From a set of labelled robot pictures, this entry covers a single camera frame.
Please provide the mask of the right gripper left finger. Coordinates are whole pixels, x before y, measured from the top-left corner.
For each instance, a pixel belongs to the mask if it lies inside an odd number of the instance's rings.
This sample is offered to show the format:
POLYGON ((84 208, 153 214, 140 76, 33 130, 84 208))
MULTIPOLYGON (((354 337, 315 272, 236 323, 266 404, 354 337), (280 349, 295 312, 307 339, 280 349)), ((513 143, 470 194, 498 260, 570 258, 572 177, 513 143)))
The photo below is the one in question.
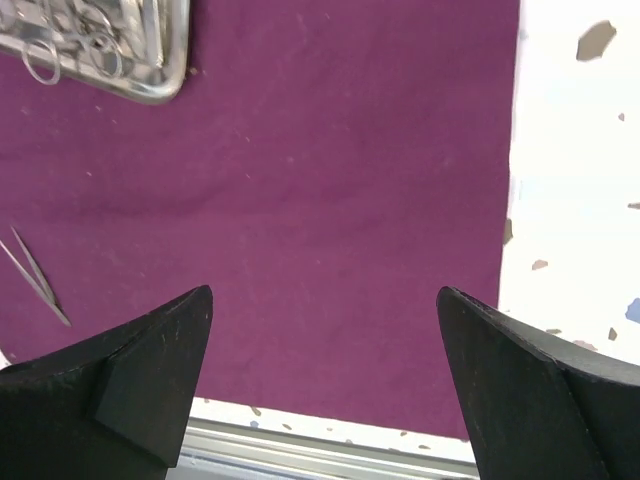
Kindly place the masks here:
POLYGON ((178 463, 212 318, 203 285, 2 369, 2 478, 165 478, 178 463))

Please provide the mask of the steel forceps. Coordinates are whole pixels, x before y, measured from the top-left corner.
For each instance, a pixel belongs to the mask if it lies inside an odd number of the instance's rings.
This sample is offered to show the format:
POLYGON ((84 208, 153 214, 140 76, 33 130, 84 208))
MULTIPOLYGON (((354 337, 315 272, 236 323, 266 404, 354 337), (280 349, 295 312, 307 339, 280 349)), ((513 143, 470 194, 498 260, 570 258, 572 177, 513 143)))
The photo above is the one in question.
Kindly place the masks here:
POLYGON ((37 1, 44 33, 24 42, 21 59, 29 73, 44 85, 62 77, 63 59, 84 65, 111 80, 124 74, 124 56, 107 11, 93 1, 37 1))

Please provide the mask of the steel tweezers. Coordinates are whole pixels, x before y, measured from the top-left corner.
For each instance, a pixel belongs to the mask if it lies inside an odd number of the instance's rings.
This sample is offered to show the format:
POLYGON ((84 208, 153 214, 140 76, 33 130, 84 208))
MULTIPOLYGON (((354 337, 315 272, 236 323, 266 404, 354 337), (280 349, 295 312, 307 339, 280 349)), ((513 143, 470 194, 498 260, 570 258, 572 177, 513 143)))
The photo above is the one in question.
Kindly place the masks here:
POLYGON ((34 290, 37 296, 48 306, 48 308, 55 314, 55 316, 61 321, 61 323, 64 326, 71 328, 72 323, 65 314, 58 296, 54 292, 51 284, 49 283, 45 273, 42 271, 35 257, 32 255, 26 242, 23 240, 22 236, 14 226, 10 226, 10 229, 22 251, 22 255, 28 263, 29 268, 26 268, 18 260, 16 255, 7 247, 4 242, 1 242, 2 251, 8 256, 10 262, 14 265, 22 278, 34 290))

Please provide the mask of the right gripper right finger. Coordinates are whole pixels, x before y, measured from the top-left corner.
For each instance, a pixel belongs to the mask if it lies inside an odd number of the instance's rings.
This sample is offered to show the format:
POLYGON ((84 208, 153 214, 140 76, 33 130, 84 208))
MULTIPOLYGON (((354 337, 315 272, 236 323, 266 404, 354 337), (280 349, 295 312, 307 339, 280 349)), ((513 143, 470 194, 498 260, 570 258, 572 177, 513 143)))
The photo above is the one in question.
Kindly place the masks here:
POLYGON ((455 288, 437 315, 480 478, 638 478, 638 366, 455 288))

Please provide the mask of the purple cloth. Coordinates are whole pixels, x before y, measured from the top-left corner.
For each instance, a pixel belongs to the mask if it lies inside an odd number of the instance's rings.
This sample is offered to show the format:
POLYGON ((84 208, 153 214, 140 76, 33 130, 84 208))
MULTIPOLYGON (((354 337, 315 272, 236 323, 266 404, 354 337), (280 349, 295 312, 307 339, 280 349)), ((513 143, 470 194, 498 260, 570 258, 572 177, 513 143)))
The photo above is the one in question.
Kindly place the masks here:
POLYGON ((201 397, 463 438, 436 297, 495 304, 515 1, 196 1, 143 106, 1 60, 1 349, 26 361, 214 293, 201 397))

